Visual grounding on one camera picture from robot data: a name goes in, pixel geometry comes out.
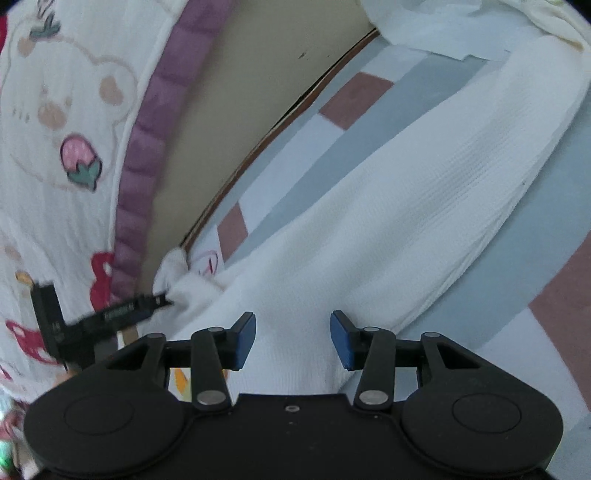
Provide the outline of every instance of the bear print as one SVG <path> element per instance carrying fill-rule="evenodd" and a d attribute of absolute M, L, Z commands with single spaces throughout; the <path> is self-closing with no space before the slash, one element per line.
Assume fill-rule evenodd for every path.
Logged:
<path fill-rule="evenodd" d="M 0 112 L 5 160 L 60 190 L 94 192 L 112 171 L 116 127 L 137 98 L 121 59 L 97 58 L 61 34 L 36 35 L 27 17 L 7 44 Z"/>

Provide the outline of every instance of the white fabric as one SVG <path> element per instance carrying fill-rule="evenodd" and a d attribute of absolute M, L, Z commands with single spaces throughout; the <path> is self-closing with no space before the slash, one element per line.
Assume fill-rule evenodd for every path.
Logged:
<path fill-rule="evenodd" d="M 500 61 L 524 40 L 539 37 L 540 28 L 582 43 L 588 29 L 563 0 L 362 0 L 362 5 L 393 45 L 458 60 L 473 55 Z"/>
<path fill-rule="evenodd" d="M 186 339 L 249 310 L 257 336 L 244 369 L 230 373 L 234 397 L 336 392 L 349 374 L 330 340 L 330 313 L 398 332 L 425 311 L 509 216 L 590 77 L 586 50 L 549 35 L 523 44 L 224 272 L 179 278 L 183 259 L 172 254 L 158 286 L 173 284 L 176 305 L 141 333 Z"/>

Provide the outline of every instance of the fabric fold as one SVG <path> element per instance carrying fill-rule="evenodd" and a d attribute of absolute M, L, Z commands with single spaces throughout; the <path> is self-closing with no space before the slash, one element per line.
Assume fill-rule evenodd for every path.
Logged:
<path fill-rule="evenodd" d="M 182 277 L 170 293 L 177 304 L 143 333 L 186 339 L 252 311 L 257 337 L 230 374 L 233 396 L 338 391 L 350 374 L 330 341 L 330 313 L 399 332 L 425 311 L 511 214 L 590 77 L 586 49 L 550 35 L 525 42 L 244 260 L 209 280 Z"/>

